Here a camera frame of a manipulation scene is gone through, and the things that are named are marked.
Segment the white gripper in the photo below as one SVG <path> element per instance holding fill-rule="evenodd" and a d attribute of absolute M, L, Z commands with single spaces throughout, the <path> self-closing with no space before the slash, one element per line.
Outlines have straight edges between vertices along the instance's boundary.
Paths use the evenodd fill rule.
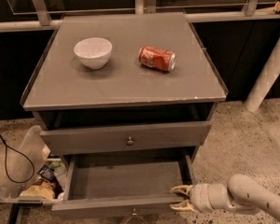
<path fill-rule="evenodd" d="M 190 197 L 190 201 L 170 204 L 170 208 L 176 212 L 194 212 L 195 209 L 200 212 L 232 210 L 231 196 L 223 184 L 180 185 L 171 188 L 170 192 Z"/>

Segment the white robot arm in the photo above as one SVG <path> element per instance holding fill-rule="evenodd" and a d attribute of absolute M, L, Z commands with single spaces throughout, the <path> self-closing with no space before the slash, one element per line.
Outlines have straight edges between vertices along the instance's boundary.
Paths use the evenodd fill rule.
<path fill-rule="evenodd" d="M 226 185 L 181 185 L 173 187 L 170 192 L 185 197 L 180 203 L 170 204 L 170 208 L 177 212 L 213 212 L 222 209 L 237 214 L 255 214 L 261 210 L 280 222 L 280 196 L 247 175 L 233 175 Z"/>

